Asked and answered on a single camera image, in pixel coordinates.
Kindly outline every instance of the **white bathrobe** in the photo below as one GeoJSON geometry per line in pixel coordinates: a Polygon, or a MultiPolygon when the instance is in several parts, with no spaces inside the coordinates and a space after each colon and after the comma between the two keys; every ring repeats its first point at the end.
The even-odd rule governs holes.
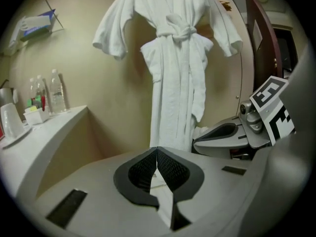
{"type": "Polygon", "coordinates": [[[134,12],[145,17],[157,35],[141,47],[154,83],[150,147],[190,152],[194,127],[204,113],[206,54],[213,46],[197,34],[195,25],[209,13],[225,56],[238,53],[242,40],[218,0],[115,0],[93,46],[122,59],[127,52],[124,26],[134,12]]]}

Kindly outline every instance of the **curved countertop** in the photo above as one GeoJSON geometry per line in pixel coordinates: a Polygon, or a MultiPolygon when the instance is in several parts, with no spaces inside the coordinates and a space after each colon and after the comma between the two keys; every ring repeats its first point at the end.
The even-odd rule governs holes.
{"type": "Polygon", "coordinates": [[[34,201],[45,170],[66,135],[88,111],[87,106],[34,125],[24,138],[0,150],[0,173],[9,194],[34,201]]]}

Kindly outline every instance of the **clear plastic bottle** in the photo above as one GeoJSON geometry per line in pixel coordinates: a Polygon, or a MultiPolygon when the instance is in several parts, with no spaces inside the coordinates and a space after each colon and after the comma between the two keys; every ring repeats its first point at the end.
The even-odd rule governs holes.
{"type": "Polygon", "coordinates": [[[41,75],[38,75],[38,79],[36,81],[36,86],[37,86],[37,94],[40,94],[41,96],[45,97],[45,108],[47,108],[48,112],[50,113],[46,87],[45,87],[45,83],[44,83],[41,75]]]}
{"type": "Polygon", "coordinates": [[[49,90],[52,111],[55,114],[65,112],[67,109],[65,105],[63,85],[58,76],[57,69],[52,70],[49,90]]]}
{"type": "Polygon", "coordinates": [[[34,78],[30,78],[30,92],[29,92],[29,98],[35,98],[36,97],[36,84],[34,78]]]}

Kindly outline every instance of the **bathrobe sleeve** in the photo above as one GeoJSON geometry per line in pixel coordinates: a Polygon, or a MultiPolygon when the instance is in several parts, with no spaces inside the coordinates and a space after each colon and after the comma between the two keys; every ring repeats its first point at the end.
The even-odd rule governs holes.
{"type": "Polygon", "coordinates": [[[206,0],[210,26],[214,37],[226,57],[237,54],[242,49],[242,40],[226,9],[218,0],[206,0]]]}
{"type": "Polygon", "coordinates": [[[93,39],[93,46],[121,60],[127,53],[124,27],[133,17],[134,0],[115,0],[103,17],[93,39]]]}

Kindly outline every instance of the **wooden door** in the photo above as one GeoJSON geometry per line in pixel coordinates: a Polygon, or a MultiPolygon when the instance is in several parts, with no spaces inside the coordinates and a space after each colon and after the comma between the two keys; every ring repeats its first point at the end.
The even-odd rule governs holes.
{"type": "Polygon", "coordinates": [[[283,69],[277,37],[266,12],[258,0],[246,0],[246,7],[248,31],[254,52],[255,91],[270,76],[282,78],[283,69]],[[258,35],[261,35],[261,42],[258,41],[258,35]]]}

